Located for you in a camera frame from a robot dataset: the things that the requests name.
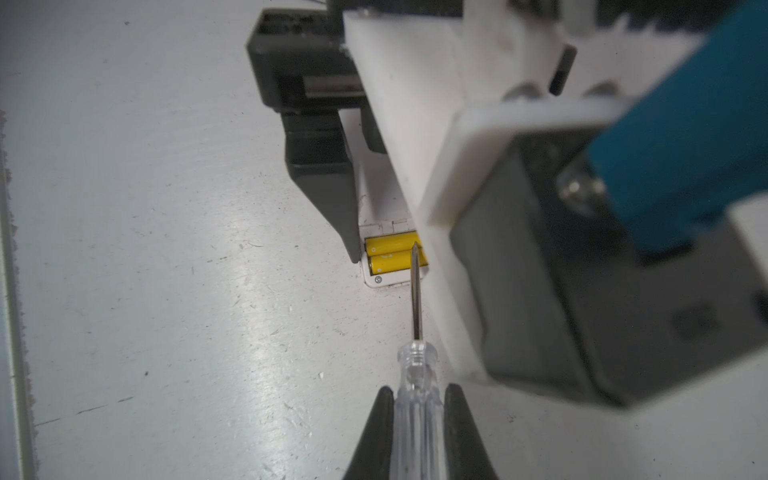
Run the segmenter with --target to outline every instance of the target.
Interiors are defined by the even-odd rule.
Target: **screwdriver tip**
[[[411,247],[411,302],[413,308],[413,339],[422,339],[422,289],[419,275],[419,245]]]

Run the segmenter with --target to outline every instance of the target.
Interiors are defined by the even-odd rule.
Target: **white table surface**
[[[278,3],[0,1],[41,480],[340,478],[398,380],[408,288],[363,285],[253,80]],[[502,478],[765,478],[766,362],[628,415],[464,387]]]

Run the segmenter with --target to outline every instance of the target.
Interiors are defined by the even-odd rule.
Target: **yellow battery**
[[[411,252],[385,253],[384,255],[374,255],[368,257],[368,264],[371,267],[371,275],[380,273],[396,272],[397,270],[407,270],[411,268]],[[427,265],[427,257],[419,248],[419,265]]]
[[[395,233],[394,235],[385,235],[384,237],[366,238],[366,252],[368,257],[374,255],[384,255],[386,253],[411,251],[414,243],[422,247],[419,235],[416,232]]]

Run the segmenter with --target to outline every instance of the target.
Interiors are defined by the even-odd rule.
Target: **clear plastic screwdriver handle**
[[[435,374],[437,350],[424,340],[413,340],[400,347],[397,360],[401,376],[389,478],[445,478],[442,403]]]

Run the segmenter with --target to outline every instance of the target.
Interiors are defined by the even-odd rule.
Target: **blue component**
[[[767,46],[768,0],[747,2],[588,147],[638,250],[684,245],[768,190]]]

